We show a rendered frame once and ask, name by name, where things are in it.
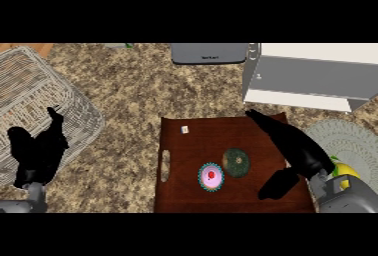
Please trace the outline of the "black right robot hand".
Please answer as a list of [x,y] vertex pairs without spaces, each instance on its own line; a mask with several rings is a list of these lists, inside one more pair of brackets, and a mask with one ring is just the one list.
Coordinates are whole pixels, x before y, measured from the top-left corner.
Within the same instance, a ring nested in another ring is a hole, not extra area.
[[335,164],[308,135],[292,125],[278,122],[253,109],[245,112],[284,157],[289,167],[277,170],[265,181],[258,199],[280,199],[299,181],[299,177],[311,180],[320,172],[330,174]]

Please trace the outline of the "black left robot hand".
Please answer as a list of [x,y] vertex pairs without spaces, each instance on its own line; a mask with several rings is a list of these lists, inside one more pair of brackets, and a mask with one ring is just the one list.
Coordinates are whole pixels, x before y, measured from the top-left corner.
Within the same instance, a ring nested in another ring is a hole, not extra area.
[[47,112],[51,123],[36,137],[22,127],[7,129],[10,154],[19,163],[13,186],[19,189],[25,189],[32,182],[45,185],[51,181],[69,148],[61,133],[63,116],[51,107]]

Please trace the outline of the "dark green round squash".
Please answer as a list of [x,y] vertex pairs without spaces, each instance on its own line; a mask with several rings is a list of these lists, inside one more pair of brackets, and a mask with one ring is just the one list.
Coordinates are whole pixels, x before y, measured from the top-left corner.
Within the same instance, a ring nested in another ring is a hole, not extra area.
[[222,168],[233,178],[242,178],[249,171],[249,156],[239,148],[228,148],[222,153]]

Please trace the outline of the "brown wooden tray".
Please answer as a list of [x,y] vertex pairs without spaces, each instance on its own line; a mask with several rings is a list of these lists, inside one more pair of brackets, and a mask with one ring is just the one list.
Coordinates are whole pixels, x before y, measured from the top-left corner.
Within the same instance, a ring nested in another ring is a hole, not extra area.
[[166,178],[156,180],[154,210],[175,213],[311,213],[307,182],[278,200],[258,198],[286,167],[267,134],[246,117],[160,120],[159,150]]

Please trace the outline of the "white and grey shelf unit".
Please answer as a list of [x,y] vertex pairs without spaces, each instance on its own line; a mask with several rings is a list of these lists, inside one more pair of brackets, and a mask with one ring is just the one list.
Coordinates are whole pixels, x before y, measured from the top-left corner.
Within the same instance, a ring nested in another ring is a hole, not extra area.
[[378,43],[252,43],[242,100],[338,112],[378,97]]

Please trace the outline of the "pale round woven placemat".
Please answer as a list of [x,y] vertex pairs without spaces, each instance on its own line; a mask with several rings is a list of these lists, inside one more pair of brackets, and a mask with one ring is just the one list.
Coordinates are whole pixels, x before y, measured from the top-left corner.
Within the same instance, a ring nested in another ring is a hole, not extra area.
[[304,133],[321,147],[330,161],[355,171],[378,194],[378,135],[341,119],[317,121]]

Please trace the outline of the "pink frosted cupcake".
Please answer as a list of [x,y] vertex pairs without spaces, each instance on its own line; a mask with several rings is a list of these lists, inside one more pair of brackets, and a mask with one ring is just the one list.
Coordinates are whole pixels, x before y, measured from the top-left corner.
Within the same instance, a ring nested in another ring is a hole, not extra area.
[[197,183],[206,192],[216,192],[224,183],[221,167],[214,163],[205,163],[197,170]]

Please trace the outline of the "dark grey appliance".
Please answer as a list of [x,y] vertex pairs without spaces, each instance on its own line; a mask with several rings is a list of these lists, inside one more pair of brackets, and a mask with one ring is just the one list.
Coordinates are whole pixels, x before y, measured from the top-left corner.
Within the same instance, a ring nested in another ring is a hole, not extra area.
[[246,58],[246,43],[171,43],[174,64],[233,64]]

